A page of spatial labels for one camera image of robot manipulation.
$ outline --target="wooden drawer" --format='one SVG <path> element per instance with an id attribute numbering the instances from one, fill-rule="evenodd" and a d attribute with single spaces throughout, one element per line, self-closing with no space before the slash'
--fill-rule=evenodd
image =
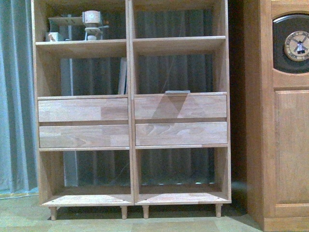
<path id="1" fill-rule="evenodd" d="M 136 124 L 136 146 L 227 144 L 226 122 Z"/>
<path id="2" fill-rule="evenodd" d="M 39 122 L 118 120 L 128 120 L 127 98 L 39 101 Z"/>
<path id="3" fill-rule="evenodd" d="M 129 146 L 128 125 L 40 127 L 41 148 Z"/>
<path id="4" fill-rule="evenodd" d="M 226 95 L 137 97 L 135 119 L 226 118 Z"/>

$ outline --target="wooden bookshelf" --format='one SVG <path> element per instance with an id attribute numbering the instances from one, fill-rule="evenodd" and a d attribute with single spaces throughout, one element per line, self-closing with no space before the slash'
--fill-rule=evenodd
<path id="1" fill-rule="evenodd" d="M 211 9 L 210 36 L 138 38 L 139 11 Z M 48 18 L 87 10 L 122 11 L 126 38 L 44 42 Z M 231 203 L 227 0 L 33 0 L 34 84 L 40 204 L 57 207 Z M 209 55 L 213 91 L 141 94 L 140 56 Z M 62 58 L 127 58 L 126 95 L 62 96 Z M 143 186 L 141 159 L 153 149 L 213 148 L 215 185 Z M 130 186 L 66 187 L 64 151 L 128 150 Z"/>

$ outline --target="shelf leg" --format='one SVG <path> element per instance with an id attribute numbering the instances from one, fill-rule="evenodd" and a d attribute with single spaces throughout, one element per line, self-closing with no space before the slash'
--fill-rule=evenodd
<path id="1" fill-rule="evenodd" d="M 57 220 L 57 207 L 49 207 L 52 221 Z"/>
<path id="2" fill-rule="evenodd" d="M 217 218 L 221 217 L 221 209 L 223 204 L 216 204 L 216 216 Z"/>
<path id="3" fill-rule="evenodd" d="M 149 205 L 143 205 L 144 219 L 149 218 Z"/>
<path id="4" fill-rule="evenodd" d="M 122 219 L 127 219 L 127 206 L 121 206 Z"/>

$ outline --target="blue curtain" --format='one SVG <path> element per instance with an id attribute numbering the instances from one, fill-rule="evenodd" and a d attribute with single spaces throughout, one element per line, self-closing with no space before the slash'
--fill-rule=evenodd
<path id="1" fill-rule="evenodd" d="M 0 193 L 37 186 L 30 0 L 0 1 Z"/>

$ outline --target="book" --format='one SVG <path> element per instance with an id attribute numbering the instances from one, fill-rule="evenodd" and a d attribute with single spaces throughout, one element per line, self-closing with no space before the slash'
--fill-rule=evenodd
<path id="1" fill-rule="evenodd" d="M 126 58 L 120 60 L 118 94 L 126 93 Z"/>

